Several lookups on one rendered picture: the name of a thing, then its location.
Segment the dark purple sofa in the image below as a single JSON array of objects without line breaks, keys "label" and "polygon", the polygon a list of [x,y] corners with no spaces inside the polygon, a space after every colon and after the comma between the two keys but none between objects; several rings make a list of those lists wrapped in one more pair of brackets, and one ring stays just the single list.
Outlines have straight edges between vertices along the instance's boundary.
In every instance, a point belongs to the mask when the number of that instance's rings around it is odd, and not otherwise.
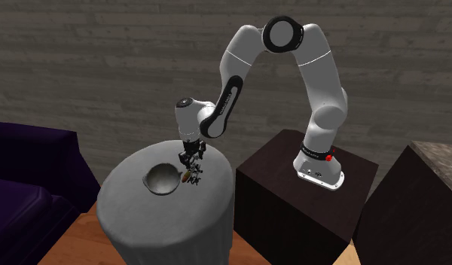
[{"label": "dark purple sofa", "polygon": [[99,190],[76,132],[0,122],[0,265],[37,265]]}]

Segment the round table with grey cloth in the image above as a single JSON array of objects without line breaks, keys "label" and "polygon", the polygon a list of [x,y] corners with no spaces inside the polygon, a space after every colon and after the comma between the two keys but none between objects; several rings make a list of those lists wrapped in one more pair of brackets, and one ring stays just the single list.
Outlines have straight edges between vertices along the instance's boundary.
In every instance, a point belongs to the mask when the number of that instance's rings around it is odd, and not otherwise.
[{"label": "round table with grey cloth", "polygon": [[127,265],[228,265],[234,221],[235,177],[226,157],[207,146],[196,184],[179,182],[159,196],[143,183],[169,163],[182,176],[180,140],[150,145],[125,158],[104,180],[96,215]]}]

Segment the dark cabinet with stone top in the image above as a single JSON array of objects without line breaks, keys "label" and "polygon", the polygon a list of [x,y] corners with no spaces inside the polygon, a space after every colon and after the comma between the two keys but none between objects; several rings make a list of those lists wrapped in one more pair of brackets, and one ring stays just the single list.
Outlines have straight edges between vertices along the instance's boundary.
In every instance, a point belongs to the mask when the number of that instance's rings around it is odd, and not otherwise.
[{"label": "dark cabinet with stone top", "polygon": [[412,141],[369,197],[361,265],[452,265],[452,145]]}]

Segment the grey bowl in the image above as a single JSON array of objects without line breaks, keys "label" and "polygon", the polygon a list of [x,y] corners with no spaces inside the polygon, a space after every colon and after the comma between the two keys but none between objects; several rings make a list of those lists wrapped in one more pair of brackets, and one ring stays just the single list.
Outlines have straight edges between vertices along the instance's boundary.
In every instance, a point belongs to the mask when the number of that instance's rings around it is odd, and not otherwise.
[{"label": "grey bowl", "polygon": [[142,181],[153,194],[166,196],[179,186],[181,178],[182,172],[173,164],[159,163],[143,176]]}]

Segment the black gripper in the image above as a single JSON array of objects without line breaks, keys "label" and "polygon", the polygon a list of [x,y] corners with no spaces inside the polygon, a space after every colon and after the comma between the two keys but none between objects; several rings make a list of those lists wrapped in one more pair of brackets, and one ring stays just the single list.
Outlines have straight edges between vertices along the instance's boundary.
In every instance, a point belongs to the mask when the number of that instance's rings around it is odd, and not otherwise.
[{"label": "black gripper", "polygon": [[181,164],[190,173],[188,183],[198,185],[203,172],[201,165],[197,162],[192,162],[193,156],[197,155],[200,160],[203,159],[203,153],[206,151],[206,143],[203,140],[196,140],[193,142],[183,142],[184,151],[179,153],[179,160]]}]

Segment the dark brown robot stand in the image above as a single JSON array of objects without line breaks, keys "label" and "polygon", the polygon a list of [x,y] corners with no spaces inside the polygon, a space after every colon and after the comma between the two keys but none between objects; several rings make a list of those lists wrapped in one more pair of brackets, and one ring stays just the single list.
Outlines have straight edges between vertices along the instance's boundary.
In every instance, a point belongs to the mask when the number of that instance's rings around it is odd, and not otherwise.
[{"label": "dark brown robot stand", "polygon": [[236,170],[234,230],[271,265],[333,265],[349,245],[378,165],[336,148],[344,183],[298,177],[302,132],[284,129]]}]

